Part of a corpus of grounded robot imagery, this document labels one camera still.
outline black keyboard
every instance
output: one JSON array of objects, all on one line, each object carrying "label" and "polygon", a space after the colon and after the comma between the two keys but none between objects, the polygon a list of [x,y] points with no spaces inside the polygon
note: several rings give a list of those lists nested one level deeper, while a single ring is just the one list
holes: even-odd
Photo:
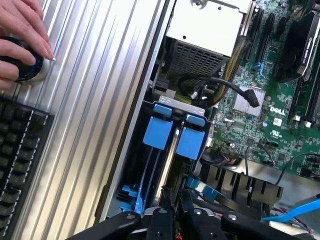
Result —
[{"label": "black keyboard", "polygon": [[0,239],[11,239],[53,115],[0,97]]}]

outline green circuit board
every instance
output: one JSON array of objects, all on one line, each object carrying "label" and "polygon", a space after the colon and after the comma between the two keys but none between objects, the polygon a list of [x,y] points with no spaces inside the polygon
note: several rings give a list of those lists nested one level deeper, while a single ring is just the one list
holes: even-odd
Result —
[{"label": "green circuit board", "polygon": [[[290,23],[300,18],[300,14],[303,12],[303,4],[304,2],[292,0],[287,1],[287,6],[283,8],[279,6],[279,1],[277,0],[258,1],[259,7],[264,9],[259,36],[262,35],[264,23],[269,14],[274,13],[276,15],[272,34],[264,56],[263,75],[265,78],[253,70],[255,62],[251,61],[239,68],[233,82],[238,86],[256,86],[266,92],[262,112],[260,116],[253,117],[243,112],[235,111],[233,106],[236,93],[229,90],[225,98],[220,102],[214,119],[214,132],[211,133],[213,134],[214,141],[212,148],[217,149],[226,146],[226,144],[232,144],[232,148],[241,156],[244,156],[249,143],[253,141],[272,142],[278,146],[270,147],[268,150],[276,162],[274,168],[279,170],[284,168],[291,157],[298,154],[307,152],[320,153],[320,131],[288,120],[289,108],[293,99],[296,82],[277,83],[274,77]],[[276,29],[281,17],[288,17],[289,20],[285,32],[281,36],[277,36]],[[314,58],[314,65],[317,66],[317,69],[320,64],[319,52],[320,50]],[[257,163],[263,163],[268,160],[268,155],[262,149],[253,147],[248,159]],[[307,157],[297,158],[289,166],[287,172],[300,175],[301,168],[303,167],[320,175],[319,167],[306,161],[306,159]]]}]

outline hand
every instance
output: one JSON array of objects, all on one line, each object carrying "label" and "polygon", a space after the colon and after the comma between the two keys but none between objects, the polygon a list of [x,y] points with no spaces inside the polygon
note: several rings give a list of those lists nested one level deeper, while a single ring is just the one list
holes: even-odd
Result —
[{"label": "hand", "polygon": [[[0,27],[27,42],[40,56],[52,59],[50,40],[42,22],[43,11],[37,0],[0,0]],[[4,31],[0,28],[0,37]],[[26,49],[0,39],[0,56],[19,59],[26,65],[34,65],[34,56]],[[0,90],[10,88],[19,77],[18,68],[0,61]]]},{"label": "hand", "polygon": [[[0,37],[2,36],[4,36],[4,32],[0,28]],[[0,39],[0,56],[8,56],[14,59],[19,59],[24,64],[30,66],[36,63],[36,59],[31,52],[11,41],[3,39]],[[18,77],[19,69],[17,66],[0,60],[0,90],[6,90],[10,88],[12,81],[17,80]]]},{"label": "hand", "polygon": [[37,0],[0,0],[0,26],[28,43],[40,56],[52,59],[43,12]]}]

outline motherboard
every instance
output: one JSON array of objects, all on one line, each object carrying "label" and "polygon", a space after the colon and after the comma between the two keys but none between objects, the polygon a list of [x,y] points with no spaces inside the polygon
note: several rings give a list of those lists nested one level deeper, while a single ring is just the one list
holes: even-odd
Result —
[{"label": "motherboard", "polygon": [[[241,64],[233,82],[242,88],[257,87],[263,97],[262,109],[258,113],[243,110],[237,93],[229,90],[219,103],[211,129],[213,149],[225,148],[244,156],[248,145],[259,142],[267,147],[275,165],[268,164],[269,156],[258,147],[252,148],[248,160],[279,170],[283,170],[288,161],[298,154],[320,153],[320,130],[317,127],[320,112],[315,110],[319,103],[314,102],[320,95],[319,90],[314,89],[317,87],[315,83],[320,65],[318,43],[311,58],[312,64],[309,64],[304,77],[292,81],[277,80],[279,61],[290,26],[306,14],[307,2],[306,0],[257,1],[261,11],[261,27],[257,33],[257,41],[252,47],[252,56]],[[268,24],[270,18],[273,27],[265,54],[261,56],[263,65],[257,68],[256,55],[259,54],[259,44],[266,31],[264,26]],[[313,112],[301,113],[312,104]],[[308,120],[295,119],[298,113],[303,116],[308,115]],[[293,161],[286,171],[318,181],[318,177],[311,177],[309,173],[320,175],[319,165],[320,160],[316,157],[301,156]]]}]

